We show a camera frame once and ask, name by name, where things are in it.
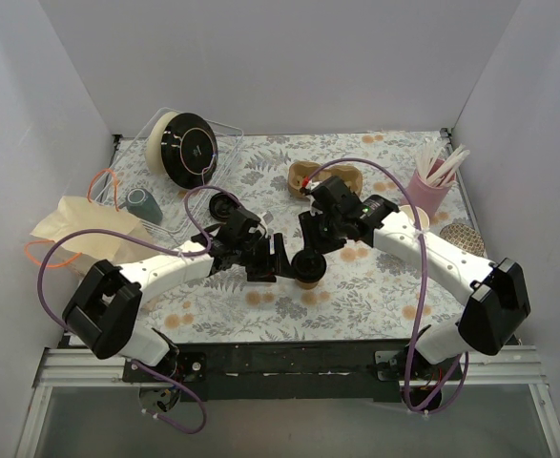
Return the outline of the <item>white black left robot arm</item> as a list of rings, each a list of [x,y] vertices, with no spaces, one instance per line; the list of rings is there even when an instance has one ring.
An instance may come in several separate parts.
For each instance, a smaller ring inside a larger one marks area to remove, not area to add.
[[[122,265],[96,262],[62,318],[98,359],[136,359],[154,380],[165,382],[176,374],[177,349],[161,332],[136,322],[141,306],[234,265],[243,267],[251,282],[295,277],[282,234],[266,234],[260,218],[240,207],[225,223],[205,228],[168,253]]]

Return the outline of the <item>black coffee cup lid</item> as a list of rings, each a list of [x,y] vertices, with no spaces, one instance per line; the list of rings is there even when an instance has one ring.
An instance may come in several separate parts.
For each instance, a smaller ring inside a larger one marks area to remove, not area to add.
[[[303,283],[314,283],[322,279],[326,272],[326,259],[323,254],[302,249],[291,261],[294,279]]]

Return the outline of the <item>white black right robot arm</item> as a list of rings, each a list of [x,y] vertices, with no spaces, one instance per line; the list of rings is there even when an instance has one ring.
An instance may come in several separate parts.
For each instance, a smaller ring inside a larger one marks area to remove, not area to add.
[[[361,200],[339,177],[307,189],[311,210],[301,214],[303,239],[314,255],[335,251],[351,239],[418,267],[464,308],[461,316],[433,324],[405,358],[407,371],[427,379],[441,362],[468,351],[493,356],[530,313],[522,267],[477,257],[444,239],[416,229],[392,201],[378,195]]]

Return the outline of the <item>brown paper coffee cup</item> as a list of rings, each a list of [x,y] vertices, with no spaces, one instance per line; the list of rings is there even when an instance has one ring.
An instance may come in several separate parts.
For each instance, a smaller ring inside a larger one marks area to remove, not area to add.
[[[319,283],[317,281],[304,282],[304,281],[295,280],[295,283],[300,289],[305,290],[305,291],[312,290],[319,285]]]

